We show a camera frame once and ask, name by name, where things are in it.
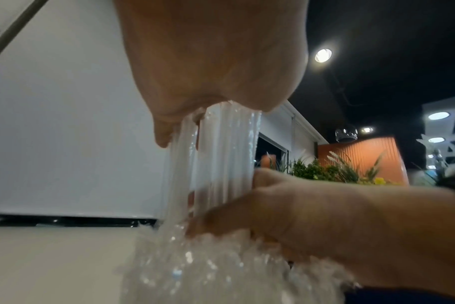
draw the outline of recessed ceiling light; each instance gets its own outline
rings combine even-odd
[[[448,112],[437,112],[428,116],[431,120],[439,120],[448,117],[450,114]]]
[[[363,133],[371,133],[372,131],[374,131],[374,129],[371,127],[365,127],[361,129],[361,132]]]
[[[328,61],[329,58],[331,58],[332,55],[333,55],[333,53],[332,53],[332,51],[330,49],[322,49],[316,54],[314,59],[317,62],[323,63],[323,62]]]
[[[445,139],[443,137],[433,137],[433,138],[429,138],[428,141],[430,143],[433,143],[433,144],[437,144],[437,143],[441,143],[443,142]]]

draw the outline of orange wall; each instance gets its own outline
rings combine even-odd
[[[371,168],[378,156],[384,152],[377,176],[391,182],[409,185],[406,167],[394,137],[373,138],[350,144],[320,145],[317,153],[322,165],[331,163],[327,159],[329,151],[333,151],[344,160],[347,160],[346,155],[349,156],[354,167],[359,165],[359,169],[363,173]]]

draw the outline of crumpled plastic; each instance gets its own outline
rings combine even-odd
[[[121,304],[338,304],[353,277],[336,263],[312,259],[291,268],[249,231],[185,238],[187,197],[200,215],[252,186],[261,114],[234,102],[208,108],[198,129],[186,117],[169,147],[163,178],[162,225],[141,226],[122,267]]]

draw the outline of beige surface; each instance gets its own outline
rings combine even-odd
[[[0,304],[109,304],[134,228],[0,228]]]

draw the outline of dark ceiling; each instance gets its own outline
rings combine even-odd
[[[307,19],[309,64],[289,101],[330,142],[344,123],[372,126],[424,167],[421,105],[455,96],[455,0],[312,0]]]

